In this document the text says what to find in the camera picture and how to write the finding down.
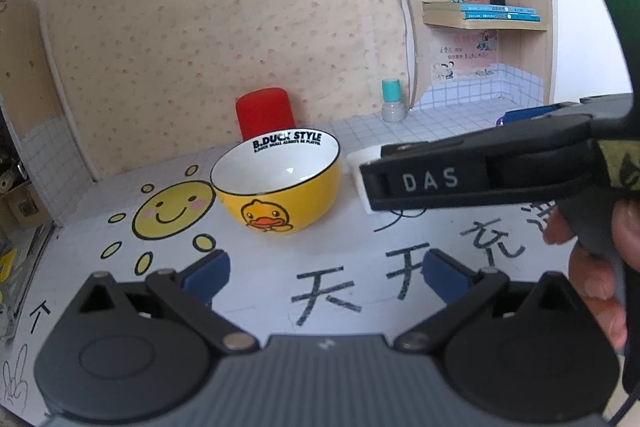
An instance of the white das lettering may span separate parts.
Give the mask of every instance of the white das lettering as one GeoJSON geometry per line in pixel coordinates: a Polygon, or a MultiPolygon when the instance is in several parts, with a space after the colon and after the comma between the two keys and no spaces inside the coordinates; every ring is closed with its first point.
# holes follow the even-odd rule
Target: white das lettering
{"type": "MultiPolygon", "coordinates": [[[[458,178],[456,176],[456,170],[453,167],[448,167],[442,171],[442,177],[444,178],[444,184],[447,188],[455,188],[458,186],[458,178]]],[[[407,192],[414,192],[418,188],[418,182],[413,174],[403,174],[402,181],[404,182],[404,189],[407,192]]],[[[434,188],[438,190],[438,183],[429,171],[424,174],[424,190],[434,188]]]]}

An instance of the white wall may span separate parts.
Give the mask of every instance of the white wall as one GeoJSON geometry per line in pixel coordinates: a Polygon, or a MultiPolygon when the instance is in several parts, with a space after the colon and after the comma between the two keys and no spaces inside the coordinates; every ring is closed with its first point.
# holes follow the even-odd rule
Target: white wall
{"type": "Polygon", "coordinates": [[[631,91],[625,60],[603,0],[557,0],[553,100],[631,91]]]}

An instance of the bowl rim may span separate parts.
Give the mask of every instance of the bowl rim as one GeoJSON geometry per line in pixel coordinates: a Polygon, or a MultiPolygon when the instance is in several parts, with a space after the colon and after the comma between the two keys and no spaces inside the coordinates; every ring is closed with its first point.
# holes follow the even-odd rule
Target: bowl rim
{"type": "Polygon", "coordinates": [[[283,190],[289,190],[290,188],[298,187],[299,185],[305,184],[306,182],[309,182],[311,180],[314,180],[314,179],[318,178],[318,176],[321,176],[322,174],[327,172],[331,167],[334,166],[334,164],[340,158],[340,152],[341,151],[342,151],[342,148],[340,147],[340,142],[338,141],[338,139],[333,134],[331,134],[330,132],[323,131],[322,129],[313,129],[311,127],[293,127],[293,128],[288,128],[288,129],[280,129],[280,130],[277,130],[277,131],[265,132],[265,133],[262,133],[262,134],[258,134],[258,136],[254,136],[254,137],[250,138],[249,140],[241,141],[240,143],[238,143],[238,144],[234,145],[233,147],[231,147],[231,149],[229,149],[227,152],[225,152],[222,156],[220,156],[220,158],[218,158],[216,160],[216,162],[213,164],[213,167],[211,168],[211,171],[209,172],[209,180],[211,182],[211,186],[213,188],[215,188],[215,190],[219,190],[220,192],[223,192],[224,194],[229,194],[230,196],[253,197],[253,196],[265,196],[265,195],[268,195],[268,194],[275,194],[276,192],[282,192],[283,190]],[[322,169],[318,173],[314,174],[310,178],[307,178],[306,180],[294,183],[293,185],[287,185],[286,187],[276,188],[275,190],[267,190],[265,192],[251,192],[251,193],[240,194],[238,192],[230,192],[228,190],[224,190],[224,189],[218,187],[213,182],[213,171],[216,168],[216,165],[218,165],[218,163],[220,161],[222,161],[222,159],[226,155],[228,155],[231,152],[233,152],[236,148],[240,147],[241,145],[244,145],[247,142],[251,142],[251,141],[253,141],[253,140],[257,139],[257,138],[260,138],[262,136],[268,136],[270,134],[276,134],[276,133],[287,132],[287,131],[317,131],[317,132],[321,132],[323,134],[326,134],[327,136],[330,136],[335,141],[336,145],[338,146],[338,150],[335,153],[334,159],[331,160],[331,163],[329,163],[329,165],[327,165],[324,169],[322,169]]]}

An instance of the red cylinder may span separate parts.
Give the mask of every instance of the red cylinder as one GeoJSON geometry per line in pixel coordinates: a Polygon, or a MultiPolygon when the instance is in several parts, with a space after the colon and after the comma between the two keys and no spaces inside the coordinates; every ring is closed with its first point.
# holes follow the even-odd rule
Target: red cylinder
{"type": "Polygon", "coordinates": [[[236,101],[236,115],[243,140],[296,126],[287,91],[266,87],[249,92],[236,101]]]}

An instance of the gray ribbed surface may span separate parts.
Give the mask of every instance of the gray ribbed surface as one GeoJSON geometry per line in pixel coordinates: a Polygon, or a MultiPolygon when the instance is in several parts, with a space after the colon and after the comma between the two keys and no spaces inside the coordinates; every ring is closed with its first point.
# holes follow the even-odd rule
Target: gray ribbed surface
{"type": "MultiPolygon", "coordinates": [[[[159,385],[171,385],[162,382],[159,385]]],[[[53,419],[51,427],[72,422],[53,419]]],[[[271,337],[229,357],[189,403],[145,427],[522,427],[489,416],[447,387],[427,357],[383,337],[271,337]]],[[[593,416],[565,427],[604,427],[593,416]]]]}

